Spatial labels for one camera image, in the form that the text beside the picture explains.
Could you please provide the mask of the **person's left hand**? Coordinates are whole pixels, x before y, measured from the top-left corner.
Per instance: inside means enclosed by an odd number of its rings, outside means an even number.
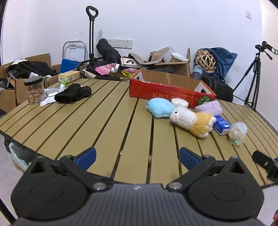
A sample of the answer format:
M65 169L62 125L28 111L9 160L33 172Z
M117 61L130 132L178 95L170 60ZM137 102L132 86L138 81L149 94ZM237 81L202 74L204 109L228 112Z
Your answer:
M276 210L271 226L278 226L278 210Z

